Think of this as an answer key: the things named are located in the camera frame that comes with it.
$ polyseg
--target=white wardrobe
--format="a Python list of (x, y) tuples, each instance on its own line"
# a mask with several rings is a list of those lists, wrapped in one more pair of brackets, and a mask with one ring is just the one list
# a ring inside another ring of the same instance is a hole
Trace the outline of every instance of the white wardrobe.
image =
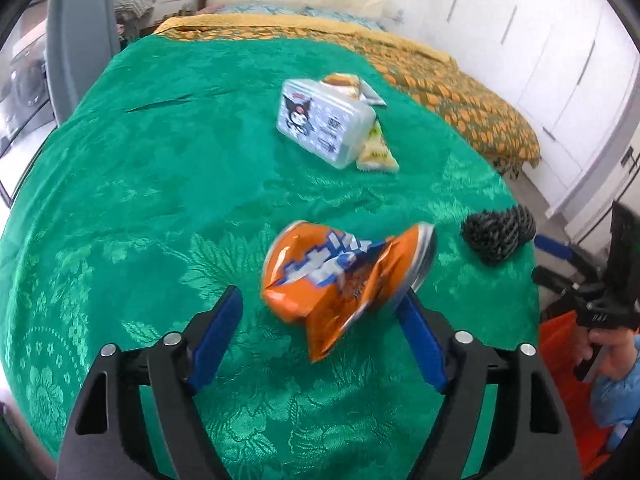
[(606, 0), (430, 0), (421, 39), (514, 105), (540, 142), (524, 171), (556, 211), (628, 101), (639, 54)]

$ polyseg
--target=person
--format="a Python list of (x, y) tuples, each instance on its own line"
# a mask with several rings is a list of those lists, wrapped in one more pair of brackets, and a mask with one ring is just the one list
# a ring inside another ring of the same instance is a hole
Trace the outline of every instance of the person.
[[(628, 329), (591, 330), (575, 313), (540, 325), (538, 349), (558, 388), (578, 447), (585, 478), (601, 466), (640, 408), (640, 336)], [(574, 367), (590, 359), (591, 344), (610, 346), (592, 384), (581, 383)]]

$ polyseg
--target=hand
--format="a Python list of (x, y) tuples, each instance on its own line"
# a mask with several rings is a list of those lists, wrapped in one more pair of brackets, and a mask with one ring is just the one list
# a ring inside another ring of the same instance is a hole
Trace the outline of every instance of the hand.
[(621, 381), (633, 369), (638, 358), (638, 350), (634, 344), (634, 332), (628, 328), (605, 330), (594, 328), (588, 331), (583, 326), (576, 326), (573, 334), (575, 363), (593, 356), (591, 344), (609, 346), (609, 354), (602, 361), (599, 373), (613, 381)]

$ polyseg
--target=orange snack bag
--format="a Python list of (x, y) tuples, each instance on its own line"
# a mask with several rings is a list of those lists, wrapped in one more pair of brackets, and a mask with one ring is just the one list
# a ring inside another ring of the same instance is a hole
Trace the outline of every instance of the orange snack bag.
[(435, 251), (435, 228), (424, 222), (383, 242), (294, 222), (265, 257), (260, 296), (281, 320), (305, 324), (316, 362), (366, 310), (395, 308), (409, 288), (417, 290)]

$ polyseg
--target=white plastic container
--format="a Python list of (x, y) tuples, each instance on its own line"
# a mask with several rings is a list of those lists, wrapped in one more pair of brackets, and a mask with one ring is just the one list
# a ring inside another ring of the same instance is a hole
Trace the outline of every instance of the white plastic container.
[(375, 120), (369, 105), (312, 79), (282, 85), (278, 131), (339, 170), (357, 158)]

